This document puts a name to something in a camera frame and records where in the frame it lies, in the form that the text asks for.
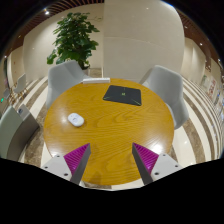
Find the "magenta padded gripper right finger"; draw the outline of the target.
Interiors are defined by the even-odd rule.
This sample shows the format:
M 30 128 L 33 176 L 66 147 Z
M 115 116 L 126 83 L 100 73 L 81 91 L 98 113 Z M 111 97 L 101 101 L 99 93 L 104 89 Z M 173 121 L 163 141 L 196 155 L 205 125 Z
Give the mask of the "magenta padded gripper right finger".
M 132 154 L 145 185 L 182 169 L 168 154 L 157 154 L 137 143 L 132 144 Z

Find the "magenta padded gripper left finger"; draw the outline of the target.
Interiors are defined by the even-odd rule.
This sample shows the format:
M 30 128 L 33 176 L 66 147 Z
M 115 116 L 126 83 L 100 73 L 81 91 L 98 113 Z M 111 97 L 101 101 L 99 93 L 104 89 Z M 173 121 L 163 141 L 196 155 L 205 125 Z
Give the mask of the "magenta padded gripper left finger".
M 90 154 L 90 144 L 85 144 L 64 156 L 55 155 L 42 166 L 42 169 L 79 185 Z

